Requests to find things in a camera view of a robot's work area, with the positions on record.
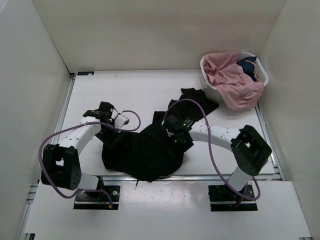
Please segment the black trousers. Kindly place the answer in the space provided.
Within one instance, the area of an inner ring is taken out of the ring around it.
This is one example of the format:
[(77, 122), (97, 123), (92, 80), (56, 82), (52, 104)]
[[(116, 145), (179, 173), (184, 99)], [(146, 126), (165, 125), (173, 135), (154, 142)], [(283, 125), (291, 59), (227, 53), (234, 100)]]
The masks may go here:
[(170, 110), (155, 111), (152, 123), (141, 132), (120, 132), (111, 144), (103, 145), (101, 159), (107, 170), (152, 182), (181, 167), (184, 154), (192, 145), (182, 146), (169, 137), (162, 120), (196, 122), (219, 107), (201, 89), (183, 88), (181, 92), (179, 100), (169, 102)]

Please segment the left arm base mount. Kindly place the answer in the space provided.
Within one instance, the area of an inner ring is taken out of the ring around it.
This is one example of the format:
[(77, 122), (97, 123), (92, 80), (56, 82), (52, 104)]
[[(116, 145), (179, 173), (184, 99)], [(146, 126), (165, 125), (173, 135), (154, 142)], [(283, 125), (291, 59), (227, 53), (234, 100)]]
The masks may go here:
[(74, 210), (118, 210), (121, 194), (121, 185), (104, 185), (104, 191), (108, 193), (111, 199), (103, 192), (81, 192), (74, 199)]

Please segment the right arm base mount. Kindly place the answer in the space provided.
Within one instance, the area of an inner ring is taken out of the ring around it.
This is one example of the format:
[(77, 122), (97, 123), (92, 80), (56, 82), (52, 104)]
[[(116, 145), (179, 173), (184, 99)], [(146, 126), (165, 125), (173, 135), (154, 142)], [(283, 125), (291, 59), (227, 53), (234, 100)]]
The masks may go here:
[(225, 185), (209, 185), (208, 196), (211, 212), (258, 211), (255, 201), (239, 197)]

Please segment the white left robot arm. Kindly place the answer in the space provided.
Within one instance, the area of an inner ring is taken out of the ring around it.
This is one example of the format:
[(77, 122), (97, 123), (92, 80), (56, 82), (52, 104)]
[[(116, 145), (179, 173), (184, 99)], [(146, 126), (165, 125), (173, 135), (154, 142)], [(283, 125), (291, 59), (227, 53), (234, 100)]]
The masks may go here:
[(115, 108), (109, 102), (101, 102), (98, 109), (87, 110), (79, 122), (79, 128), (73, 128), (64, 139), (56, 144), (47, 144), (42, 150), (42, 165), (46, 172), (41, 173), (44, 185), (54, 185), (67, 190), (85, 190), (93, 200), (100, 200), (105, 194), (99, 177), (83, 173), (80, 166), (80, 154), (93, 137), (104, 144), (116, 135), (118, 117)]

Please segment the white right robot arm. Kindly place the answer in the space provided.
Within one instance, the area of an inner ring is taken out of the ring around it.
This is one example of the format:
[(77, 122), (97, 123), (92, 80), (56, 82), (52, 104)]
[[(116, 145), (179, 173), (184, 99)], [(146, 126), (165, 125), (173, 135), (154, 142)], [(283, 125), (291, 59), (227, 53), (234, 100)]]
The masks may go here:
[[(170, 120), (171, 109), (181, 102), (191, 102), (196, 105), (201, 111), (203, 121), (188, 119), (174, 122)], [(245, 125), (243, 128), (237, 129), (210, 125), (201, 105), (188, 98), (178, 100), (168, 107), (161, 125), (166, 130), (168, 137), (171, 138), (172, 143), (182, 147), (184, 151), (190, 149), (194, 142), (207, 143), (213, 168), (225, 185), (224, 193), (227, 198), (236, 200), (241, 197), (255, 201), (260, 197), (261, 191), (255, 177), (268, 162), (272, 149), (253, 126)], [(233, 153), (237, 167), (228, 179), (223, 177), (215, 162), (213, 145)], [(247, 197), (243, 194), (243, 188), (250, 180), (253, 180), (256, 185), (258, 191), (256, 197)]]

